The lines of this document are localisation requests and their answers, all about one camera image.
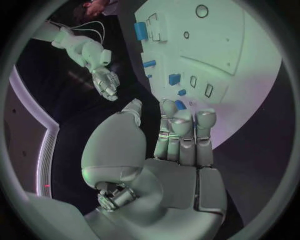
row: blue block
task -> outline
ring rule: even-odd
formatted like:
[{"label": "blue block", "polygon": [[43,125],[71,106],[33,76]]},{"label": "blue block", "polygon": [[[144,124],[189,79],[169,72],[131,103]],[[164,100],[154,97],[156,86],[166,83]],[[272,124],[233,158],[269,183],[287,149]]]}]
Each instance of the blue block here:
[{"label": "blue block", "polygon": [[137,22],[134,24],[135,34],[137,37],[137,40],[147,40],[148,39],[148,33],[147,33],[147,27],[146,23],[143,21]]},{"label": "blue block", "polygon": [[171,75],[169,75],[169,84],[171,86],[173,86],[173,85],[176,85],[176,84],[180,83],[180,77],[181,77],[180,74],[171,74]]},{"label": "blue block", "polygon": [[143,65],[144,68],[148,68],[148,67],[151,67],[151,66],[155,66],[156,61],[155,60],[147,61],[147,62],[144,62],[142,65]]},{"label": "blue block", "polygon": [[186,95],[186,94],[187,94],[187,91],[185,89],[182,89],[182,90],[178,91],[179,96],[183,96],[183,95]]},{"label": "blue block", "polygon": [[176,104],[178,110],[187,109],[186,105],[180,100],[176,100],[175,104]]}]

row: person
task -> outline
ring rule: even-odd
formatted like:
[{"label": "person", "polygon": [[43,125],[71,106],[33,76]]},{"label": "person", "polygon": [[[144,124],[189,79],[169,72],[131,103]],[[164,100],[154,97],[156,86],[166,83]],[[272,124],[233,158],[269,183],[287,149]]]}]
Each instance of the person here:
[{"label": "person", "polygon": [[73,10],[73,18],[77,24],[84,24],[96,20],[101,14],[116,15],[117,6],[118,0],[91,0],[79,4]]}]

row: robotic arm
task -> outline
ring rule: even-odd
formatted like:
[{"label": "robotic arm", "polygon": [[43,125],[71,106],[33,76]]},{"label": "robotic arm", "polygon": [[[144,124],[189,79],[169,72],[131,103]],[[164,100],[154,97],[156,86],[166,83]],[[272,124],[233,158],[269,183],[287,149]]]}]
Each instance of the robotic arm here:
[{"label": "robotic arm", "polygon": [[106,66],[111,62],[112,52],[86,36],[76,36],[66,27],[45,22],[34,34],[34,39],[50,42],[52,46],[65,49],[69,57],[92,74],[95,88],[110,101],[118,99],[118,76]]}]

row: white wire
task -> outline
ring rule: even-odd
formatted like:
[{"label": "white wire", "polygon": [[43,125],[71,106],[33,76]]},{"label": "white wire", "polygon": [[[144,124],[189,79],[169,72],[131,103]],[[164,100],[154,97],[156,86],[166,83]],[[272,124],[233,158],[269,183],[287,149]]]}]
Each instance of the white wire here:
[{"label": "white wire", "polygon": [[[51,20],[50,20],[50,22],[53,23],[53,24],[56,24],[58,26],[65,27],[65,28],[72,29],[72,30],[77,30],[77,31],[93,31],[93,32],[96,32],[100,36],[101,44],[103,44],[103,42],[104,42],[105,27],[104,27],[103,23],[100,22],[100,21],[90,21],[90,22],[87,22],[87,23],[84,23],[84,24],[81,24],[81,25],[78,25],[78,26],[72,26],[72,27],[69,27],[69,26],[64,25],[62,23],[57,23],[57,22],[54,22],[54,21],[51,21]],[[92,24],[92,23],[98,23],[98,24],[100,24],[102,26],[103,36],[101,36],[101,34],[97,30],[95,30],[95,29],[77,29],[77,28],[80,28],[80,27],[83,27],[85,25]]]}]

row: white plastic surface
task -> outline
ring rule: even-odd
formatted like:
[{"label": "white plastic surface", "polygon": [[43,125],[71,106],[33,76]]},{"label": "white plastic surface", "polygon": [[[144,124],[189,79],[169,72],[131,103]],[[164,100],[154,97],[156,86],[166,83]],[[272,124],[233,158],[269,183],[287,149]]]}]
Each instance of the white plastic surface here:
[{"label": "white plastic surface", "polygon": [[[196,15],[198,5],[208,8],[207,17]],[[217,122],[211,137],[216,148],[263,103],[282,57],[259,24],[231,0],[148,0],[135,13],[136,21],[146,22],[154,13],[165,19],[167,41],[141,41],[143,62],[156,61],[145,68],[152,75],[151,92],[159,101],[181,100],[193,114],[214,108]],[[169,85],[170,74],[181,74],[180,83]],[[182,89],[186,95],[178,96]]]}]

